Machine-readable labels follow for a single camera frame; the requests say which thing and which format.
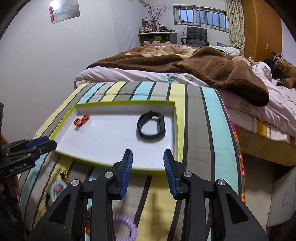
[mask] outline black smart band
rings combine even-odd
[[[142,133],[143,125],[146,124],[149,120],[152,120],[153,116],[158,117],[158,124],[157,125],[159,128],[159,132],[155,135],[143,134]],[[140,137],[145,138],[145,139],[149,139],[149,140],[164,137],[165,136],[165,118],[164,118],[163,114],[149,111],[148,113],[141,115],[138,120],[137,131],[138,131]]]

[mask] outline chair backrest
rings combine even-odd
[[[207,40],[207,29],[197,27],[187,27],[187,39]]]

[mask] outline black office chair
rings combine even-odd
[[[182,45],[188,45],[192,47],[209,46],[209,42],[207,42],[207,29],[187,27],[187,38],[181,39],[181,42]]]

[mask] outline striped tablecloth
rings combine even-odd
[[[179,135],[178,159],[202,179],[225,179],[244,199],[241,153],[226,108],[215,89],[171,83],[115,82],[81,85],[48,118],[35,137],[50,136],[67,111],[77,103],[118,100],[170,100],[176,105]],[[31,230],[46,211],[46,195],[68,169],[69,180],[89,181],[109,171],[55,152],[42,155],[36,166],[20,178],[20,208]],[[207,217],[209,203],[206,199]],[[163,175],[132,174],[124,201],[113,201],[113,213],[132,218],[138,239],[180,240],[184,202],[175,201]],[[210,233],[210,222],[207,222]],[[129,235],[123,229],[120,235]]]

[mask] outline teddy bear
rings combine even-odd
[[[283,86],[288,89],[296,88],[296,67],[285,60],[277,60],[275,65],[283,72]]]

